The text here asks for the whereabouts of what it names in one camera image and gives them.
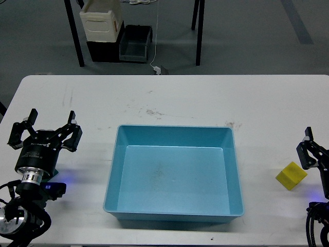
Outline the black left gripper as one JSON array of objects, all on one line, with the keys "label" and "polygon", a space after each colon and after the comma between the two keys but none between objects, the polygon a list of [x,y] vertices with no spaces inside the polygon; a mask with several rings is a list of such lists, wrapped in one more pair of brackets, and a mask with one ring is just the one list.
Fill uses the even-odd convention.
[{"label": "black left gripper", "polygon": [[[75,152],[83,132],[75,120],[74,111],[70,111],[67,124],[55,131],[38,130],[36,133],[33,125],[37,116],[37,110],[32,109],[22,122],[15,122],[7,144],[13,149],[22,148],[15,166],[17,173],[23,174],[28,168],[33,168],[43,170],[44,178],[51,178],[55,174],[60,149]],[[22,141],[25,130],[30,136]]]}]

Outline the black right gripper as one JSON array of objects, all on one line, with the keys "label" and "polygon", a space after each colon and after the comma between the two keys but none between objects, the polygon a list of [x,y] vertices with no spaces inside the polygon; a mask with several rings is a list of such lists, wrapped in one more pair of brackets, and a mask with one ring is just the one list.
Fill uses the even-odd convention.
[{"label": "black right gripper", "polygon": [[305,137],[296,151],[304,170],[314,167],[319,169],[324,197],[328,199],[328,150],[314,141],[311,127],[305,129]]}]

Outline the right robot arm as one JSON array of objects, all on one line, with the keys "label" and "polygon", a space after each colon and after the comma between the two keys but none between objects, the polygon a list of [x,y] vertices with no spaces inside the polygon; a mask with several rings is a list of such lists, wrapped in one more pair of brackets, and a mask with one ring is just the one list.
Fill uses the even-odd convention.
[{"label": "right robot arm", "polygon": [[[296,151],[304,170],[319,170],[324,197],[328,199],[328,150],[314,141],[311,127],[305,129],[305,137],[296,147]],[[328,202],[310,202],[306,211],[305,229],[308,246],[316,246],[316,221],[323,225],[320,232],[321,244],[328,246]]]}]

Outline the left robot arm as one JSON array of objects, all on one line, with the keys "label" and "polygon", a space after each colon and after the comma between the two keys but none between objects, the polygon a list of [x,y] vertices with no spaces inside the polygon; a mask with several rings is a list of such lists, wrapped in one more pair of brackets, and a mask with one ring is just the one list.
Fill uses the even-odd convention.
[{"label": "left robot arm", "polygon": [[65,183],[50,181],[58,173],[59,153],[62,149],[75,152],[82,136],[74,111],[56,130],[34,130],[37,116],[32,109],[22,122],[15,122],[8,140],[9,146],[21,151],[15,171],[22,175],[20,180],[1,185],[10,194],[10,201],[1,207],[1,237],[11,240],[10,246],[28,246],[50,228],[47,201],[66,193]]}]

